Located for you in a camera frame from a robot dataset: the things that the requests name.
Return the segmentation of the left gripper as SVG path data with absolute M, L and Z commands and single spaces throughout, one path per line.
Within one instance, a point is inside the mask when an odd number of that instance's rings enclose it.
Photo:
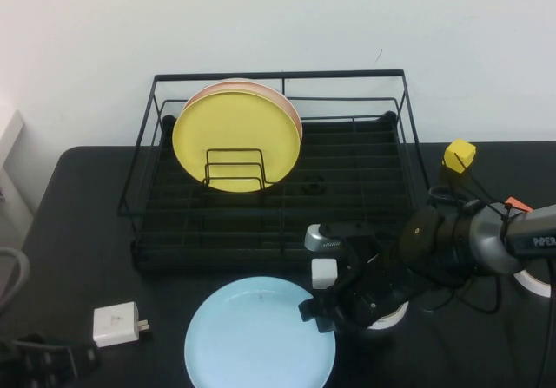
M 1 340 L 2 387 L 64 387 L 73 373 L 99 368 L 96 345 L 48 345 L 44 342 Z

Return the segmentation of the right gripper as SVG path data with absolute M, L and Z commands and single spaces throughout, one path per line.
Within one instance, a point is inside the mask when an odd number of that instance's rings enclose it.
M 420 276 L 399 254 L 392 234 L 383 231 L 329 231 L 339 242 L 347 269 L 328 290 L 328 314 L 318 298 L 299 305 L 303 322 L 318 331 L 366 334 L 379 319 L 420 294 Z

